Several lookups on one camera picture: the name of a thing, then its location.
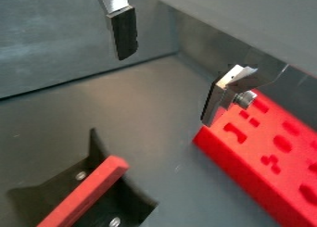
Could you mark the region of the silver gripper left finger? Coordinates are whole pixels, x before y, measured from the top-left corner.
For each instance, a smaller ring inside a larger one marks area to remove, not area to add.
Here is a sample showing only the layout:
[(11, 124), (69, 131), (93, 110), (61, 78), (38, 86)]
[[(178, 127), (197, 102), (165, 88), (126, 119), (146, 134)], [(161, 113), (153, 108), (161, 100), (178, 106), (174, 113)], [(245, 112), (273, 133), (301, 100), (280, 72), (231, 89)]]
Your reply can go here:
[(128, 0), (99, 0), (106, 10), (120, 60), (128, 59), (138, 50), (137, 10)]

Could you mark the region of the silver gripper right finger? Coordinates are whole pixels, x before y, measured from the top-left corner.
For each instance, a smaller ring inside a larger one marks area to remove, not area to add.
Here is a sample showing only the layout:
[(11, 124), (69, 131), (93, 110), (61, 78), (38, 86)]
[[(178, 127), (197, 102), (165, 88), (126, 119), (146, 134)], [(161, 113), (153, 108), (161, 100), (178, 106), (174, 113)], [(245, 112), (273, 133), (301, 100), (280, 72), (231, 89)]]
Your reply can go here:
[(201, 121), (210, 126), (233, 105), (248, 109), (257, 94), (253, 89), (275, 82), (289, 64), (271, 55), (251, 49), (245, 56), (225, 64), (228, 71), (216, 79), (209, 89)]

